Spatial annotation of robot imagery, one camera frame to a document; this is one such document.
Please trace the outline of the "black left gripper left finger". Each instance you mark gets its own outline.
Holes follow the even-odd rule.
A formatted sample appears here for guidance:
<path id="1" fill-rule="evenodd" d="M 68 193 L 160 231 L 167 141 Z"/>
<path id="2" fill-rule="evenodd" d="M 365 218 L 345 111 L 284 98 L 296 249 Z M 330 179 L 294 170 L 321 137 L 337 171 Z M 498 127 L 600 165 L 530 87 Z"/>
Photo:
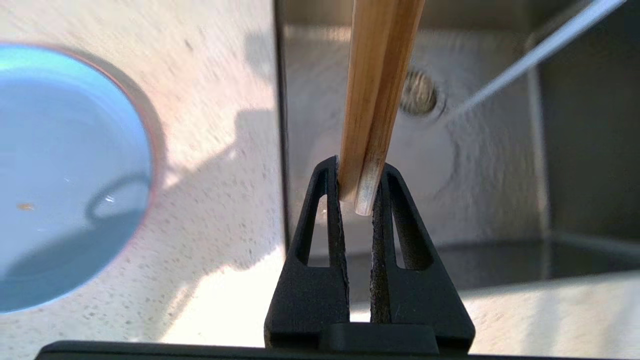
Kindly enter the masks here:
<path id="1" fill-rule="evenodd" d="M 309 266 L 320 198 L 326 197 L 329 265 Z M 345 231 L 338 191 L 338 158 L 313 170 L 285 263 L 263 324 L 267 348 L 317 349 L 323 331 L 350 321 Z"/>

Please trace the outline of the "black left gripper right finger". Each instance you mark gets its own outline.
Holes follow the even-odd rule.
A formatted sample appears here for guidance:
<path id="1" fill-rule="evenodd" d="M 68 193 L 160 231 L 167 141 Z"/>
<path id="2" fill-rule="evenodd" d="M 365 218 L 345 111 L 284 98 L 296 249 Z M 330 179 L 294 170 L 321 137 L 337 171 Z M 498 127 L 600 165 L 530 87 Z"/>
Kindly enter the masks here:
<path id="1" fill-rule="evenodd" d="M 402 174 L 386 164 L 375 194 L 373 323 L 427 326 L 444 354 L 467 354 L 476 330 Z"/>

